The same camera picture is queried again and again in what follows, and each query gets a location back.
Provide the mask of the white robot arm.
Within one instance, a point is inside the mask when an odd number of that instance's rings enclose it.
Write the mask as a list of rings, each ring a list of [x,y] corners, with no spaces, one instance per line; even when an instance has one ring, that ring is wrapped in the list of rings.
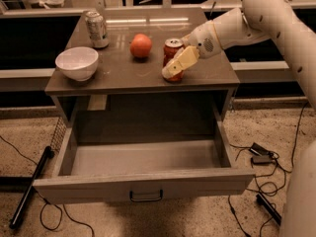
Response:
[[[299,20],[288,0],[242,0],[235,8],[196,27],[162,69],[169,80],[198,62],[234,45],[272,40],[316,109],[316,34]],[[293,167],[279,237],[316,237],[316,141]]]

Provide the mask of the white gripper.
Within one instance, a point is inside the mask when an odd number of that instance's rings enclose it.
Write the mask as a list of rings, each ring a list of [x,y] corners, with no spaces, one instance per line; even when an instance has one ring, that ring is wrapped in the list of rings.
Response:
[[[181,79],[184,71],[196,64],[199,58],[213,57],[222,50],[213,21],[196,27],[182,37],[182,41],[186,47],[181,47],[163,67],[164,79]]]

